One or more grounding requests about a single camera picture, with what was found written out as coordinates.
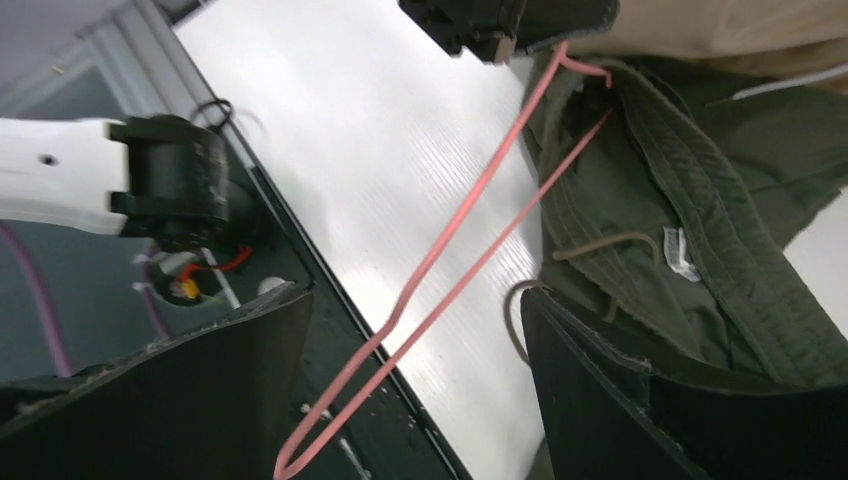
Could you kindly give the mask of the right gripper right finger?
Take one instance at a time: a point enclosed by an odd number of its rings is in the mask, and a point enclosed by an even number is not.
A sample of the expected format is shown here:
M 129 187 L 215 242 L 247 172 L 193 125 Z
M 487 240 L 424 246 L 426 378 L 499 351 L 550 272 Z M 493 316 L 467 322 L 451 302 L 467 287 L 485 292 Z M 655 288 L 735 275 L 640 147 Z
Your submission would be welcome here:
M 520 300 L 547 479 L 843 479 L 847 388 L 716 368 L 543 288 Z

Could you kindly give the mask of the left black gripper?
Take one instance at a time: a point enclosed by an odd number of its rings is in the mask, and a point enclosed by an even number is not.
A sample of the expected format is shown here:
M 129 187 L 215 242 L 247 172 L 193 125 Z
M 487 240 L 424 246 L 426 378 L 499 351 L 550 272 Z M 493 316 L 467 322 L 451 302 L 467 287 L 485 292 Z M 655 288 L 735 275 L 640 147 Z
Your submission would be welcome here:
M 489 64 L 606 33 L 620 11 L 618 0 L 400 0 L 398 6 L 446 54 L 467 49 Z

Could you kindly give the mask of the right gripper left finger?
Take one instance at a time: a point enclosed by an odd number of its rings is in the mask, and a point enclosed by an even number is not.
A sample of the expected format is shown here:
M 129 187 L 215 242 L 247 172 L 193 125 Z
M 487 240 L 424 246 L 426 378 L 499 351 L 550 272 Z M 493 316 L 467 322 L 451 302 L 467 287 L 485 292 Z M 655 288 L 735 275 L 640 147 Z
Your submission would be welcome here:
M 5 479 L 269 479 L 313 307 L 294 284 L 66 378 L 1 386 Z

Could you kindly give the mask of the pink hanger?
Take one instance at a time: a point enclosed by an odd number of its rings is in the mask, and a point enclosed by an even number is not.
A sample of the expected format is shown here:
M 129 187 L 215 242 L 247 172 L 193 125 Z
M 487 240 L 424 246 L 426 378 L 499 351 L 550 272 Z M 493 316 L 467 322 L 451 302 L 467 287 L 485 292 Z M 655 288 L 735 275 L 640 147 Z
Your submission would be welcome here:
M 359 174 L 374 194 L 366 203 L 339 204 L 348 229 L 337 234 L 330 259 L 370 333 L 281 447 L 276 478 L 300 475 L 396 374 L 434 421 L 430 436 L 445 441 L 462 466 L 476 471 L 491 458 L 497 472 L 520 470 L 520 456 L 497 445 L 534 452 L 541 427 L 511 302 L 537 286 L 536 206 L 600 125 L 569 142 L 539 179 L 517 142 L 542 103 L 554 104 L 592 78 L 613 85 L 607 69 L 558 45 L 486 161 L 460 154 L 437 123 L 416 135 L 420 167 L 402 166 L 389 152 L 327 167 L 345 181 Z

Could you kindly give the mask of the olive green shorts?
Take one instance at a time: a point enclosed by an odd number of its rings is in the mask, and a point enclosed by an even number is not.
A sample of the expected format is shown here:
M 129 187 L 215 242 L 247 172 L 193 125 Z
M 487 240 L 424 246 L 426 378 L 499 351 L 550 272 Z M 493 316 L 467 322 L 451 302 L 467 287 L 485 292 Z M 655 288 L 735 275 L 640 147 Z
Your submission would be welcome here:
M 607 58 L 542 103 L 538 179 L 596 136 L 541 201 L 551 290 L 603 321 L 731 372 L 847 388 L 847 341 L 785 256 L 847 184 L 847 99 L 657 57 Z

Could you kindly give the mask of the beige shorts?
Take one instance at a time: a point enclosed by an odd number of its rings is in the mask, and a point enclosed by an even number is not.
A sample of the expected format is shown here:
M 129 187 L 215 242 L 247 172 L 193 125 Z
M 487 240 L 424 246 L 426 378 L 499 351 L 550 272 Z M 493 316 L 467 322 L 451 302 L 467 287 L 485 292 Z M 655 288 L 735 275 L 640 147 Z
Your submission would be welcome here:
M 792 78 L 847 62 L 844 1 L 623 1 L 606 33 L 575 55 L 654 55 L 727 71 Z

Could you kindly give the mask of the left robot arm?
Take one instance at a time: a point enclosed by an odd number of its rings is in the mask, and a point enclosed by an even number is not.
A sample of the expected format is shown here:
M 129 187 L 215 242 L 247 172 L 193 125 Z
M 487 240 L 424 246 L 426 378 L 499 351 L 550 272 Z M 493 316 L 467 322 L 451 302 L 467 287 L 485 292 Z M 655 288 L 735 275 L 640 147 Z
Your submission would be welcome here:
M 611 29 L 616 1 L 395 1 L 445 54 L 504 64 Z M 1 122 L 1 216 L 168 252 L 212 246 L 231 227 L 219 125 L 189 115 Z

